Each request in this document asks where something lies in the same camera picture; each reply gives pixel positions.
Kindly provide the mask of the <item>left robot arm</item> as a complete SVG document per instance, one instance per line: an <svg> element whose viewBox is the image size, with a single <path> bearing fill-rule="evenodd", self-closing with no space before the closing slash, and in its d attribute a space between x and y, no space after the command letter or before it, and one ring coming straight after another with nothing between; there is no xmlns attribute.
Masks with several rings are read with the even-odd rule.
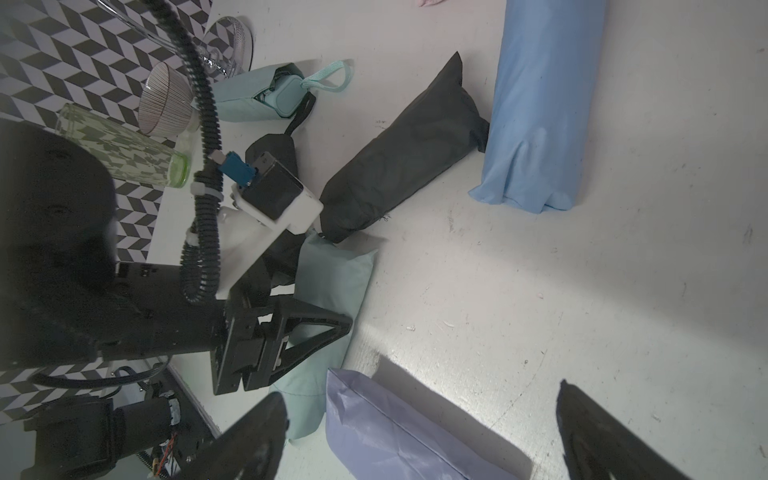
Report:
<svg viewBox="0 0 768 480"><path fill-rule="evenodd" d="M306 232L322 204L278 160L222 149L214 94L165 1L147 9L184 62L202 128L194 217L177 266L119 263L107 167L69 139L1 123L1 367L73 390L24 419L36 435L25 479L96 479L133 454L172 452L167 398L116 407L101 391L148 381L172 357L209 352L216 393L260 388L346 336L347 316L271 295L263 254Z"/></svg>

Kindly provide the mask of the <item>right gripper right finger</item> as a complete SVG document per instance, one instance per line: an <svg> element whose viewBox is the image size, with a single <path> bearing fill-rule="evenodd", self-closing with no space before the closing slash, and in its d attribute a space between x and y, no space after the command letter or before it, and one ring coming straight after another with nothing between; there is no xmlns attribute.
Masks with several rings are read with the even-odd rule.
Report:
<svg viewBox="0 0 768 480"><path fill-rule="evenodd" d="M560 383L556 419L572 479L685 479L579 387Z"/></svg>

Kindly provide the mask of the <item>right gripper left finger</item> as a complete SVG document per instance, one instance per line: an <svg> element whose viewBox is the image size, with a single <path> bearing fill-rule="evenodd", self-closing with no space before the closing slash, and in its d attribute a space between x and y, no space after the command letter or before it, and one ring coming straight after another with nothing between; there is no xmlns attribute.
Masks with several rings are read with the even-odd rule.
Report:
<svg viewBox="0 0 768 480"><path fill-rule="evenodd" d="M270 393L183 467L175 479L275 479L288 424L282 395Z"/></svg>

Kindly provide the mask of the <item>lavender sleeved umbrella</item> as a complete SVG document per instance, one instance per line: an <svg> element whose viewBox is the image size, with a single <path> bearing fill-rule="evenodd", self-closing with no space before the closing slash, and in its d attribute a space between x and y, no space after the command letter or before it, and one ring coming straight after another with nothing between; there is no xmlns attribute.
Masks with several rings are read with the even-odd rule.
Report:
<svg viewBox="0 0 768 480"><path fill-rule="evenodd" d="M356 479L513 479L366 375L330 369L325 435Z"/></svg>

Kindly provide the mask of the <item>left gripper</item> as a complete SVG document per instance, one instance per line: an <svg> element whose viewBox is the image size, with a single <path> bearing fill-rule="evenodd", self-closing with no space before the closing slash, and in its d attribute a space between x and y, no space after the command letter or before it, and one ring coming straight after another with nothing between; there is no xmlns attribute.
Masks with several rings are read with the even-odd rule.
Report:
<svg viewBox="0 0 768 480"><path fill-rule="evenodd" d="M229 290L211 351L216 395L270 386L352 330L349 316L272 295L271 282L267 266L256 263Z"/></svg>

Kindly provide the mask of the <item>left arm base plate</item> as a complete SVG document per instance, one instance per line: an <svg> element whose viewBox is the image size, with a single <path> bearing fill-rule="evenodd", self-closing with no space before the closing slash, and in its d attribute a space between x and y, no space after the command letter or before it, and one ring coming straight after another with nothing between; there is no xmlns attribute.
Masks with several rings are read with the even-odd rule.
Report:
<svg viewBox="0 0 768 480"><path fill-rule="evenodd" d="M141 386L147 400L165 398L172 412L171 433L137 457L149 469L148 479L172 479L218 435L199 402L171 367Z"/></svg>

